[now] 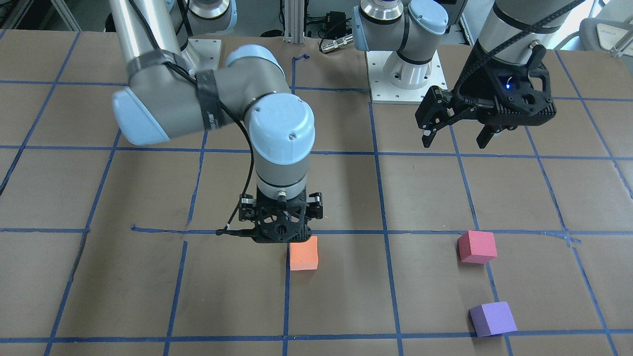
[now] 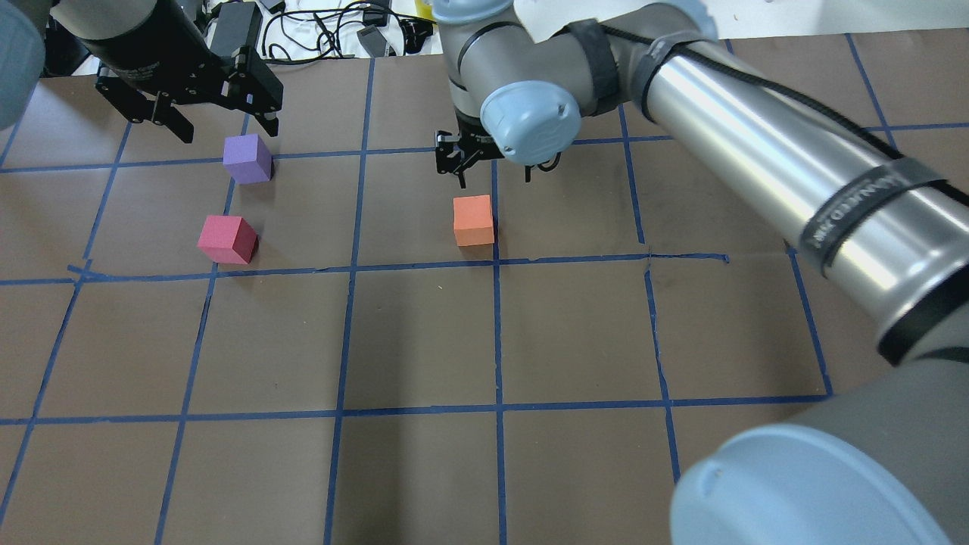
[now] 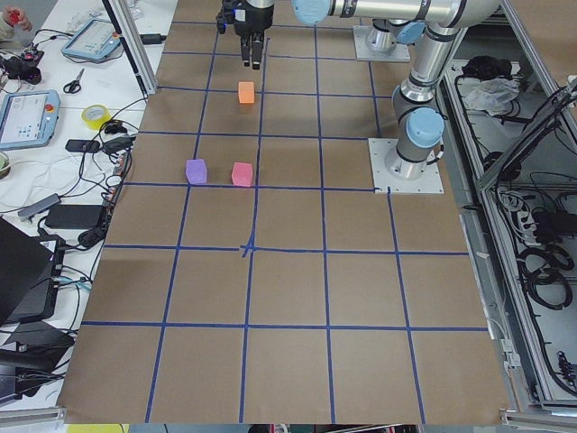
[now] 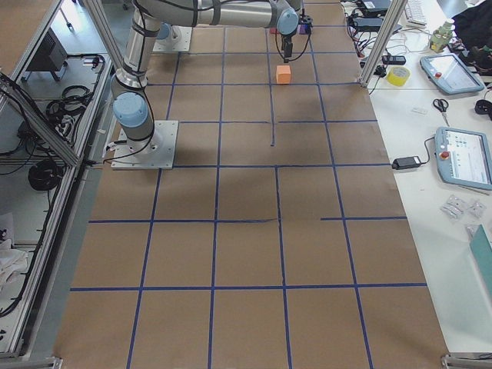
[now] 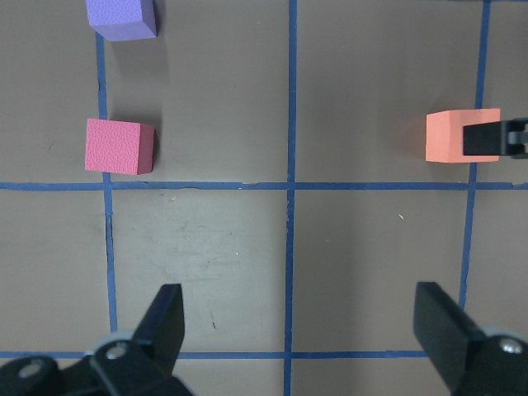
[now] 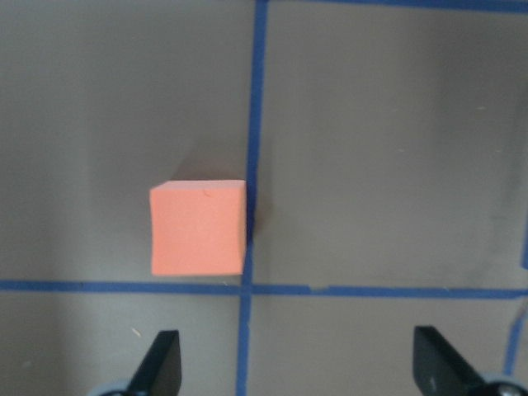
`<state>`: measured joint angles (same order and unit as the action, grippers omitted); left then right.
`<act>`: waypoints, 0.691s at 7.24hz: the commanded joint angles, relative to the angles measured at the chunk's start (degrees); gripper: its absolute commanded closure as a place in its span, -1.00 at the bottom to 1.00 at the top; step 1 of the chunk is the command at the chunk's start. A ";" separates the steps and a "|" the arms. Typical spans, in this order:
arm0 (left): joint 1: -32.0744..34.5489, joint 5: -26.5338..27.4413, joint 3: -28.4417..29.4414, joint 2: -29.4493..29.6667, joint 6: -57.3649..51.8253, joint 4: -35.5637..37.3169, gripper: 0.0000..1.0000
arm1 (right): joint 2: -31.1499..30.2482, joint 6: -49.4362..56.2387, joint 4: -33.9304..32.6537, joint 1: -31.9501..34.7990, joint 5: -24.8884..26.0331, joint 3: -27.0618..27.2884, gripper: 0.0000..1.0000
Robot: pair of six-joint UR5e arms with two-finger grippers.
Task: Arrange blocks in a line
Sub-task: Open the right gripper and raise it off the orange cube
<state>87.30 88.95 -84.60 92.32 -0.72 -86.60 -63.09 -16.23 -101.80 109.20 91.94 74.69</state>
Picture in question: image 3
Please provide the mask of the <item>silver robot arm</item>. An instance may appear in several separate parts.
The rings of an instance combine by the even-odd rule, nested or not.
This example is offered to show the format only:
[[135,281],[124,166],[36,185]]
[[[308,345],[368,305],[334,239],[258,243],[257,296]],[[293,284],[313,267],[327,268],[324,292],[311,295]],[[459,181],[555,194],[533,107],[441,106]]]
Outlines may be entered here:
[[445,120],[435,105],[436,90],[464,34],[464,29],[428,24],[408,77],[393,93],[399,138],[385,163],[399,179],[418,179],[429,154],[441,142]]
[[[272,26],[273,1],[223,1],[216,16],[220,33],[233,27],[240,38],[246,67],[259,69],[264,34]],[[326,17],[370,18],[371,25],[355,25],[357,60],[408,62],[408,46],[419,41],[427,27],[459,31],[484,21],[498,1],[293,1],[294,15],[306,26]]]

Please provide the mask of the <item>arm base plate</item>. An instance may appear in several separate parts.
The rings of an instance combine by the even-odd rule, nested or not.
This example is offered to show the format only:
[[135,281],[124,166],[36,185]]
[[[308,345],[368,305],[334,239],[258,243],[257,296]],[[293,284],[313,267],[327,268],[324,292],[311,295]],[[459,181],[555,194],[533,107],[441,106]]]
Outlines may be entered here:
[[435,152],[421,162],[407,162],[397,153],[397,139],[370,138],[373,189],[377,194],[444,194]]
[[391,32],[354,25],[353,41],[358,61],[410,62],[408,46],[397,43]]

